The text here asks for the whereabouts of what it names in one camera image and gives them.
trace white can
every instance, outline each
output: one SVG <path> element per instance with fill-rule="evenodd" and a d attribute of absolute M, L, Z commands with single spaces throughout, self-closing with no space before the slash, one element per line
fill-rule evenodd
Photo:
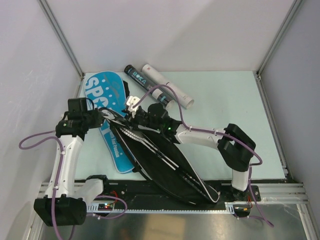
<path fill-rule="evenodd" d="M 195 100 L 192 99 L 192 97 L 188 96 L 185 92 L 181 91 L 176 85 L 171 83 L 168 78 L 163 76 L 160 72 L 155 70 L 152 66 L 149 64 L 146 64 L 142 68 L 142 72 L 155 84 L 165 84 L 172 88 L 176 95 L 178 96 L 180 104 L 185 107 L 186 109 L 189 109 L 195 102 Z M 171 97 L 175 98 L 175 95 L 166 87 L 162 88 L 165 92 L 167 92 Z"/>

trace white wall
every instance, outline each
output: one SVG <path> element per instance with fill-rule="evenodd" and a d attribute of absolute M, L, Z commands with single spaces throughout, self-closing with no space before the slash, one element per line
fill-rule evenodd
<path fill-rule="evenodd" d="M 48 0 L 84 72 L 256 70 L 294 0 Z"/>
<path fill-rule="evenodd" d="M 0 3 L 0 239 L 20 240 L 55 142 L 22 151 L 19 141 L 53 130 L 79 77 L 36 0 Z"/>
<path fill-rule="evenodd" d="M 262 73 L 293 177 L 320 225 L 320 1 L 307 0 Z"/>

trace white tube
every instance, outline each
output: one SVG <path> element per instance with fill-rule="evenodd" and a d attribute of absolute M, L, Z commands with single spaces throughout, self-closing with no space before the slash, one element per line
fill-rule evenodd
<path fill-rule="evenodd" d="M 185 92 L 181 91 L 176 85 L 171 83 L 168 78 L 163 76 L 160 72 L 155 70 L 149 64 L 144 65 L 144 67 L 142 68 L 142 72 L 155 84 L 165 84 L 172 88 L 178 96 L 179 102 L 186 109 L 189 109 L 194 104 L 195 101 L 190 96 L 188 96 Z M 174 94 L 169 89 L 165 87 L 163 87 L 162 89 L 175 99 Z"/>

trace gray floor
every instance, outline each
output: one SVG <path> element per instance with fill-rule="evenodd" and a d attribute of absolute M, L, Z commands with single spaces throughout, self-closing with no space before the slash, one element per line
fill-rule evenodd
<path fill-rule="evenodd" d="M 125 214 L 118 219 L 88 217 L 77 226 L 73 240 L 306 240 L 296 205 L 261 206 L 275 225 L 256 219 L 237 220 L 226 214 Z M 252 215 L 257 215 L 253 207 Z M 68 239 L 71 228 L 60 228 Z M 42 240 L 56 240 L 52 227 L 44 227 Z"/>

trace cylindrical can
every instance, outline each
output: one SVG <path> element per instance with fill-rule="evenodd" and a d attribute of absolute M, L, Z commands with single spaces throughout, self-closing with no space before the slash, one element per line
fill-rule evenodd
<path fill-rule="evenodd" d="M 143 73 L 135 69 L 132 65 L 126 66 L 124 72 L 147 91 L 157 85 L 147 78 Z M 174 99 L 166 92 L 163 92 L 162 89 L 155 89 L 153 92 L 151 92 L 151 95 L 154 99 L 162 103 L 166 110 L 171 108 L 171 106 L 175 103 Z"/>
<path fill-rule="evenodd" d="M 168 78 L 163 76 L 160 72 L 155 70 L 149 64 L 144 65 L 144 67 L 142 68 L 142 72 L 155 84 L 165 84 L 172 88 L 178 96 L 180 104 L 184 106 L 186 109 L 190 108 L 194 104 L 195 100 L 193 100 L 192 97 L 188 96 L 185 92 L 181 91 L 176 85 L 170 82 Z M 175 98 L 175 95 L 168 88 L 163 87 L 162 89 L 171 97 Z"/>

